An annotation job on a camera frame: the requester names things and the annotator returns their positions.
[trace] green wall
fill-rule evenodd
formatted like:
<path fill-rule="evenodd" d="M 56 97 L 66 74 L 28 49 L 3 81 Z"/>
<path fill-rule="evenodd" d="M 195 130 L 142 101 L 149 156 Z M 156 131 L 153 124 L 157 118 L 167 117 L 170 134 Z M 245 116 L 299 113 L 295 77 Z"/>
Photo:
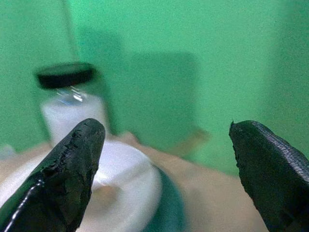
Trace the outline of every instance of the green wall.
<path fill-rule="evenodd" d="M 19 9 L 15 3 L 10 9 L 16 14 L 11 23 L 19 27 L 7 26 L 6 30 L 12 35 L 17 33 L 19 40 L 11 44 L 8 37 L 1 37 L 0 43 L 6 44 L 4 60 L 16 47 L 26 47 L 25 53 L 31 52 L 38 65 L 73 59 L 65 19 L 60 22 L 59 18 L 46 17 L 60 14 L 63 18 L 63 9 L 54 4 L 40 9 L 39 1 L 34 2 L 45 24 L 28 23 L 38 16 L 27 13 L 25 7 Z M 307 1 L 69 3 L 69 25 L 79 59 L 94 63 L 104 74 L 102 96 L 108 104 L 112 132 L 132 131 L 143 143 L 166 150 L 196 127 L 202 128 L 212 135 L 211 139 L 187 158 L 236 174 L 229 124 L 232 120 L 254 119 L 309 154 Z M 18 11 L 26 11 L 26 21 Z M 57 36 L 48 37 L 47 26 Z M 23 33 L 29 38 L 40 36 L 29 45 Z M 12 93 L 20 86 L 18 93 L 6 94 L 2 102 L 2 118 L 6 120 L 2 121 L 5 125 L 0 142 L 22 149 L 46 136 L 35 122 L 37 112 L 22 110 L 25 105 L 18 101 L 25 96 L 28 107 L 34 108 L 28 96 L 29 89 L 35 89 L 33 79 L 27 87 L 18 85 L 14 71 L 17 67 L 20 73 L 28 70 L 22 79 L 27 82 L 32 78 L 29 67 L 33 62 L 23 56 L 23 64 L 17 65 L 17 58 L 12 57 L 14 65 L 6 61 L 10 75 L 0 72 L 6 83 L 0 87 L 1 92 Z M 32 137 L 26 139 L 27 134 L 18 132 L 29 125 Z"/>
<path fill-rule="evenodd" d="M 73 55 L 61 0 L 2 0 L 0 9 L 0 145 L 20 151 L 47 139 L 33 70 Z"/>

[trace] jar lid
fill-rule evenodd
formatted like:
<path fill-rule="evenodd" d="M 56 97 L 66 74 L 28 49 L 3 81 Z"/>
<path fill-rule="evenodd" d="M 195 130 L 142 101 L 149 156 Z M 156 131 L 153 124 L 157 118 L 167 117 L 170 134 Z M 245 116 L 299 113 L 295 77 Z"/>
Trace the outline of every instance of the jar lid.
<path fill-rule="evenodd" d="M 90 81 L 94 73 L 89 63 L 71 62 L 45 67 L 35 75 L 42 88 L 62 88 Z"/>

